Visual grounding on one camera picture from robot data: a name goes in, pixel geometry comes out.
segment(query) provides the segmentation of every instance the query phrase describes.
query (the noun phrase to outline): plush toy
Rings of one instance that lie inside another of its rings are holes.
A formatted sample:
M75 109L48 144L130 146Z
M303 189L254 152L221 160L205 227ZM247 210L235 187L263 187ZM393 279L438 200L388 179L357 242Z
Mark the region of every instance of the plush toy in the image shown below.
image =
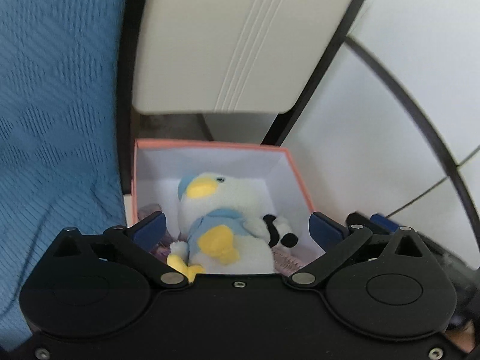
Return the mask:
M275 272L268 243L249 232L256 225L246 226L262 221L261 204L246 180L214 173L188 176L180 181L178 199L178 227L187 241L170 245L169 266L190 281L197 273Z
M278 247L289 251L299 241L289 222L282 216L267 214L261 220L252 218L245 226L252 235L264 239L271 248Z

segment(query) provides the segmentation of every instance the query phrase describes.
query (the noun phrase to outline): screw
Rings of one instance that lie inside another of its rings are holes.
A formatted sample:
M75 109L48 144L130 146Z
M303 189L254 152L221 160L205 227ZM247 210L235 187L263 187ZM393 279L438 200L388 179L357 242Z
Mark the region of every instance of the screw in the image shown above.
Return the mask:
M307 272L300 272L292 276L292 280L297 284L312 284L315 282L315 276Z
M442 348L433 348L430 353L428 354L428 358L430 360L440 360L443 357L443 349Z
M178 272L168 272L160 276L160 280L165 284L180 284L183 281L184 276Z
M247 286L247 283L244 281L236 281L233 283L233 286L235 288L245 288Z
M49 360L50 359L50 352L47 351L45 348L38 348L35 351L35 357L38 360Z

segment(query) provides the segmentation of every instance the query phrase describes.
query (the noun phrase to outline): yellow beak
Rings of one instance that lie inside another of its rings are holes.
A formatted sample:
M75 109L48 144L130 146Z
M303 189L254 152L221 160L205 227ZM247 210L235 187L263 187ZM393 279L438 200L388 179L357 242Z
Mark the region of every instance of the yellow beak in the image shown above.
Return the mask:
M209 177L199 177L187 187L186 194L191 199L204 198L213 195L217 190L218 183Z

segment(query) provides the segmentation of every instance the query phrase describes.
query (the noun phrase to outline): blue fabric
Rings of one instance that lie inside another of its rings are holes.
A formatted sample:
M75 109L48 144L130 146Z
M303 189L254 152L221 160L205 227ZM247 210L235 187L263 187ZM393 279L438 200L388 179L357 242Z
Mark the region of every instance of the blue fabric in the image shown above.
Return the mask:
M188 233L189 256L195 256L200 251L198 239L212 227L224 225L229 227L236 236L246 237L250 233L243 227L245 222L242 214L231 209L218 209L198 218L191 226Z
M0 0L0 345L8 350L30 335L18 293L57 233L125 223L114 135L124 2Z

